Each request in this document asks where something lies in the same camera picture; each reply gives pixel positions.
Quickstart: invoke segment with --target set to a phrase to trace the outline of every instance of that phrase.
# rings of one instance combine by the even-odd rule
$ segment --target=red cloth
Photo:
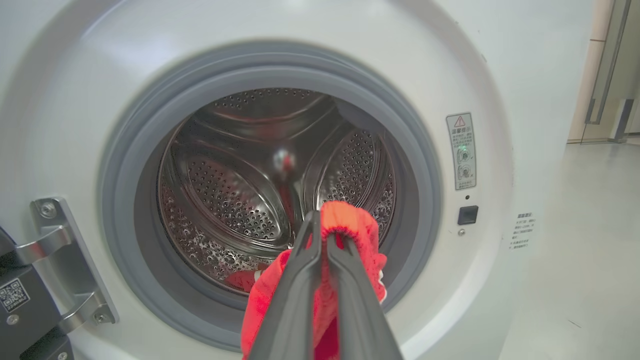
[[[331,360],[338,359],[339,354],[338,297],[337,292],[330,284],[329,264],[326,258],[326,237],[335,233],[340,248],[342,248],[340,234],[348,235],[354,239],[369,281],[380,302],[387,296],[387,291],[380,281],[382,268],[387,262],[387,257],[378,253],[378,224],[365,210],[355,208],[346,202],[327,202],[321,210],[321,223],[324,242],[322,281],[316,290],[314,299],[313,345],[316,360]],[[241,272],[242,274],[232,274],[227,279],[227,283],[232,286],[244,290],[251,288],[241,333],[243,359],[248,357],[290,253],[291,250],[282,252],[265,271],[259,274],[259,277],[255,272]],[[251,286],[251,280],[256,278],[255,284]]]

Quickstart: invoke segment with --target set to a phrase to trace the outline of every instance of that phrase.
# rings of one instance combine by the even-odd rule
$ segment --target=screw
[[[52,202],[45,202],[40,206],[40,214],[45,218],[54,218],[58,214],[58,211]]]
[[[97,323],[105,323],[109,320],[109,318],[107,318],[106,316],[104,316],[104,314],[96,314],[93,316],[93,318],[95,319],[95,321]]]
[[[20,321],[20,317],[18,316],[18,314],[9,315],[9,317],[6,319],[6,323],[9,325],[15,325],[19,321]]]

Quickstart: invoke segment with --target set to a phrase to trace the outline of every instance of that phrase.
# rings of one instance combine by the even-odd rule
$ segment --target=qr code
[[[20,279],[14,279],[0,288],[0,302],[7,313],[11,313],[27,301],[29,301],[29,295]]]

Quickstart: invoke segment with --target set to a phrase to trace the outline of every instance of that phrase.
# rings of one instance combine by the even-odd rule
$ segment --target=front-load washing machine
[[[405,358],[497,359],[590,24],[578,0],[4,2],[0,225],[76,357],[239,359],[225,279],[347,201]]]

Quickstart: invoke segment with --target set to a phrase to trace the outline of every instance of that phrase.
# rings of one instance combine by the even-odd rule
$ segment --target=metal hinge
[[[36,200],[31,214],[42,235],[37,241],[15,247],[16,265],[30,265],[46,259],[60,286],[56,291],[74,305],[62,315],[58,327],[68,334],[87,321],[115,323],[108,294],[93,261],[85,249],[71,211],[60,197]]]

